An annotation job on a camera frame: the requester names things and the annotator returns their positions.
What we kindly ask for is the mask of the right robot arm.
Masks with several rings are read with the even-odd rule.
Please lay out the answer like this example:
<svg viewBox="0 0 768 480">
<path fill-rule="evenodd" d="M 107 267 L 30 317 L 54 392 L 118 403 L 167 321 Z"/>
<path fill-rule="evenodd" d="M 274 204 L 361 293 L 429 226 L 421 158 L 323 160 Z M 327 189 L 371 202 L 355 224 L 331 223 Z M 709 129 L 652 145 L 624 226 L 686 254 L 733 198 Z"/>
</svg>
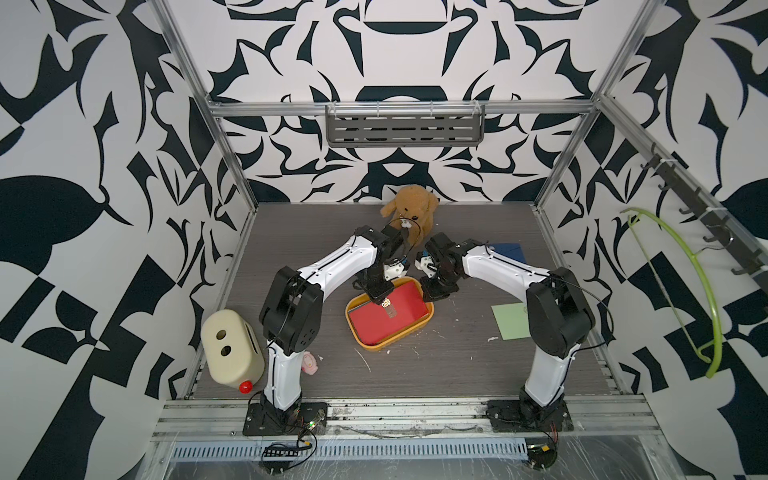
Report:
<svg viewBox="0 0 768 480">
<path fill-rule="evenodd" d="M 416 256 L 423 298 L 439 301 L 459 290 L 461 279 L 489 283 L 522 301 L 536 349 L 516 400 L 490 400 L 485 416 L 496 432 L 570 429 L 565 383 L 595 317 L 571 270 L 546 270 L 516 261 L 473 239 L 458 243 L 439 233 Z"/>
</svg>

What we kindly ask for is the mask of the light green envelope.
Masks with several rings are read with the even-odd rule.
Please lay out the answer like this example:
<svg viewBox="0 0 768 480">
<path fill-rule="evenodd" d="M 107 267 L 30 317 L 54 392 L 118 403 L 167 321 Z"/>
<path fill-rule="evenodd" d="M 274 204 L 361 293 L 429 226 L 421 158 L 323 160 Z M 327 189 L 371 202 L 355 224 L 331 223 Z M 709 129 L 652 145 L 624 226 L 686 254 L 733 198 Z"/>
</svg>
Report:
<svg viewBox="0 0 768 480">
<path fill-rule="evenodd" d="M 503 340 L 518 340 L 531 336 L 527 307 L 523 303 L 493 305 L 492 312 Z"/>
</svg>

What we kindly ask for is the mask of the dark blue envelope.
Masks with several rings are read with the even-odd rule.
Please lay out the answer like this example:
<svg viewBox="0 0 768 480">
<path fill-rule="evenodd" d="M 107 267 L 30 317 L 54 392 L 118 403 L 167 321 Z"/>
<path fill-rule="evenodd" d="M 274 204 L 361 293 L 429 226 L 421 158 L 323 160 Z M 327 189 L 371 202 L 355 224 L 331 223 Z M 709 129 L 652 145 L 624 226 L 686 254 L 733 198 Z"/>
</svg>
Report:
<svg viewBox="0 0 768 480">
<path fill-rule="evenodd" d="M 527 264 L 522 246 L 518 243 L 493 243 L 489 248 L 499 255 Z"/>
</svg>

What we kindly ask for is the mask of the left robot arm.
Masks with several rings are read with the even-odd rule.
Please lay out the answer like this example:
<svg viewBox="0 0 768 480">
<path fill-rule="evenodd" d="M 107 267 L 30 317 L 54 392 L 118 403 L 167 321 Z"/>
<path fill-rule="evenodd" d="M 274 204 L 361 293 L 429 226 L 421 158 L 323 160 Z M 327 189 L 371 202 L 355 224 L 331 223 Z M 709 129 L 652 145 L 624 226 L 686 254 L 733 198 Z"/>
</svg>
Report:
<svg viewBox="0 0 768 480">
<path fill-rule="evenodd" d="M 392 312 L 389 296 L 401 275 L 387 268 L 402 264 L 395 254 L 403 243 L 403 233 L 391 226 L 378 231 L 365 225 L 324 258 L 275 274 L 259 315 L 267 340 L 267 383 L 248 401 L 244 436 L 293 435 L 326 425 L 329 405 L 304 402 L 300 385 L 304 352 L 319 334 L 324 301 L 353 279 L 372 303 Z"/>
</svg>

